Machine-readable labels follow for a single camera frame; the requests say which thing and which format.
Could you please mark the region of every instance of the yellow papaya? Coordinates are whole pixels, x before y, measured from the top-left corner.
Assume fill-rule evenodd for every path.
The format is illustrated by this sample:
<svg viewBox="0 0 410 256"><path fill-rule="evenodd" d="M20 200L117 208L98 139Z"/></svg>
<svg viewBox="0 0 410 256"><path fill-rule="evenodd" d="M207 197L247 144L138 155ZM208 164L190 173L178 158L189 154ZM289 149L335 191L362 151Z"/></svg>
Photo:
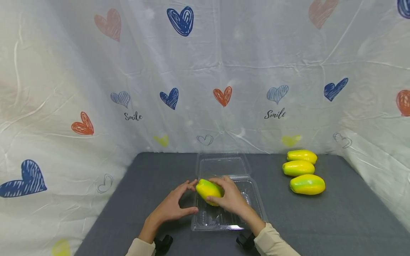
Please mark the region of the yellow papaya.
<svg viewBox="0 0 410 256"><path fill-rule="evenodd" d="M314 165L308 161L295 160L282 165L285 175L298 177L304 174L314 174Z"/></svg>
<svg viewBox="0 0 410 256"><path fill-rule="evenodd" d="M206 201L206 198L211 197L223 197L223 190L220 186L207 181L206 179L200 179L198 184L195 187L198 194L202 197L202 199ZM212 206L219 206L218 204L207 202Z"/></svg>
<svg viewBox="0 0 410 256"><path fill-rule="evenodd" d="M287 153L287 160L305 160L311 164L315 164L317 160L317 155L309 150L293 150Z"/></svg>
<svg viewBox="0 0 410 256"><path fill-rule="evenodd" d="M296 194L317 195L326 189L326 185L321 177L305 174L291 179L290 189Z"/></svg>

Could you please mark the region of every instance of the black mount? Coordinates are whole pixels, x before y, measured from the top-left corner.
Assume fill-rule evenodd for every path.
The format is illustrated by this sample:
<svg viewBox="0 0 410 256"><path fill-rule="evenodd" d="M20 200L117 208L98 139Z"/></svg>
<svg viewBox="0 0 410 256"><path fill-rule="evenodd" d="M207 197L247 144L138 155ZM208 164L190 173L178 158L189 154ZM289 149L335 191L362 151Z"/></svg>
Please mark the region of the black mount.
<svg viewBox="0 0 410 256"><path fill-rule="evenodd" d="M250 251L255 247L255 242L253 241L255 239L255 236L253 233L245 237L242 233L239 234L239 236L236 238L236 242L245 250L245 251Z"/></svg>
<svg viewBox="0 0 410 256"><path fill-rule="evenodd" d="M155 250L157 251L155 255L157 256L165 255L168 252L169 248L171 247L173 241L174 239L170 235L166 235L164 239L162 240L155 238L154 239Z"/></svg>

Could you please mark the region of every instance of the right hand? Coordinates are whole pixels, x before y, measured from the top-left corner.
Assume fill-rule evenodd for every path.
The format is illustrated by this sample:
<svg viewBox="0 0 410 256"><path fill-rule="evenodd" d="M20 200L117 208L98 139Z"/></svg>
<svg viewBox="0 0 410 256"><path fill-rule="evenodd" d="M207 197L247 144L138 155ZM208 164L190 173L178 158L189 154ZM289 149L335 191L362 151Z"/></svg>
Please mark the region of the right hand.
<svg viewBox="0 0 410 256"><path fill-rule="evenodd" d="M211 178L209 181L221 186L225 191L225 194L223 197L209 196L207 197L208 202L216 203L225 210L239 216L251 209L242 197L233 180L231 180L228 176L224 176L222 178Z"/></svg>

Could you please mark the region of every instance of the white curtain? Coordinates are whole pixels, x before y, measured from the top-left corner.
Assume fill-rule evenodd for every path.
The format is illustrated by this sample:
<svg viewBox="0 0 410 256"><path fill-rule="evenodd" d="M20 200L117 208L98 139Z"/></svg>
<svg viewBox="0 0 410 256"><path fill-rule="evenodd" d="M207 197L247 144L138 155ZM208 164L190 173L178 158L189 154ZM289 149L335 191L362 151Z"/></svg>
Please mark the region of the white curtain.
<svg viewBox="0 0 410 256"><path fill-rule="evenodd" d="M339 154L410 230L409 0L3 0L0 16L2 254L73 255L139 152Z"/></svg>

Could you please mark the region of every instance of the yellow heart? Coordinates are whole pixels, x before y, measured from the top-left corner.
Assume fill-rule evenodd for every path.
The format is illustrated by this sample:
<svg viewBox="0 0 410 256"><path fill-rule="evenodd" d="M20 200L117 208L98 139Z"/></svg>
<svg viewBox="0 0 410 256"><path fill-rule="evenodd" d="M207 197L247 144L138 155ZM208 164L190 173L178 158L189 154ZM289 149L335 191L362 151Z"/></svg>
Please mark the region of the yellow heart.
<svg viewBox="0 0 410 256"><path fill-rule="evenodd" d="M295 135L293 137L283 136L282 143L287 147L293 147L301 138L302 136L300 135Z"/></svg>
<svg viewBox="0 0 410 256"><path fill-rule="evenodd" d="M165 135L162 138L158 138L157 136L154 136L154 139L161 144L161 146L163 147L167 147L168 146L168 136Z"/></svg>
<svg viewBox="0 0 410 256"><path fill-rule="evenodd" d="M70 245L65 239L58 240L51 252L53 256L71 256Z"/></svg>

